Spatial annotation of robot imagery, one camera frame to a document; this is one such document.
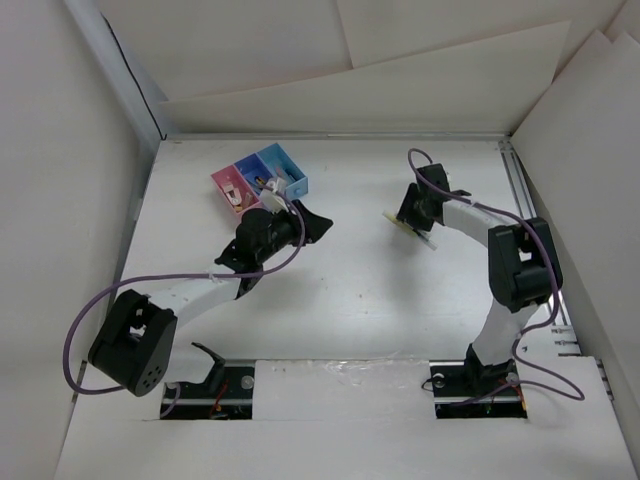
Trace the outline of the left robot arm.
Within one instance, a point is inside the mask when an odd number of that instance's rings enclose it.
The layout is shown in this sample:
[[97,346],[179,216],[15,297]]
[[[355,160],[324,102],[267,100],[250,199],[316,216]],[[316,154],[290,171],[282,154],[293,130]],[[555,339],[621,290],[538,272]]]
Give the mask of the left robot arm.
[[133,289],[119,294],[89,349],[89,363],[119,388],[137,397],[148,394],[167,375],[179,328],[246,295],[269,273],[264,264],[274,255],[314,244],[332,226],[299,200],[277,213],[250,210],[208,272],[186,274],[151,295]]

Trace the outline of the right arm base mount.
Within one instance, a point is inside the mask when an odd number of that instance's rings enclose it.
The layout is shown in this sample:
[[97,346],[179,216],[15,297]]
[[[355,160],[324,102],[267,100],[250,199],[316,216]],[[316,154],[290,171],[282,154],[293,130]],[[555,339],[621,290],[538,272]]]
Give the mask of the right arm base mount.
[[433,394],[438,420],[526,419],[521,390],[508,385],[517,379],[513,360],[484,373],[463,360],[434,360],[422,388]]

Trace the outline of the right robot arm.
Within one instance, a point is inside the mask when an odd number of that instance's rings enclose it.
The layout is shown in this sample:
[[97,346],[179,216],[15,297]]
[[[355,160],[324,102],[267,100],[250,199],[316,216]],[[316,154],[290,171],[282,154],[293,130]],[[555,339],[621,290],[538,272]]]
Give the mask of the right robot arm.
[[439,224],[487,249],[493,300],[460,374],[462,394],[480,397],[513,378],[514,345],[530,318],[562,286],[550,228],[542,218],[523,220],[473,201],[466,191],[452,191],[439,163],[420,167],[415,174],[396,219],[416,233],[428,233]]

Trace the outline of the pack of coloured crayons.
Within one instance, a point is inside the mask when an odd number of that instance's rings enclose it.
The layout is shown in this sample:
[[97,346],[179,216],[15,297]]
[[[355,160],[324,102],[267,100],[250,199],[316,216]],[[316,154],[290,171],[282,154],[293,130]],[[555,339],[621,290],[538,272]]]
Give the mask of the pack of coloured crayons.
[[431,250],[435,251],[438,246],[431,240],[431,235],[428,232],[415,229],[409,226],[407,223],[397,219],[397,217],[388,211],[383,211],[382,215],[385,219],[391,222],[394,226],[402,230],[405,234],[419,239],[424,245]]

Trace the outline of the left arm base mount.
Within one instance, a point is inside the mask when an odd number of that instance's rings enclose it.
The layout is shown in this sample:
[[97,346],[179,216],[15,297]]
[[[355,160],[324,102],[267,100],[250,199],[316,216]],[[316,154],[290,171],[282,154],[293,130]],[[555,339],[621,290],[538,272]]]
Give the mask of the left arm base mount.
[[227,360],[193,342],[172,354],[161,420],[250,420],[256,362]]

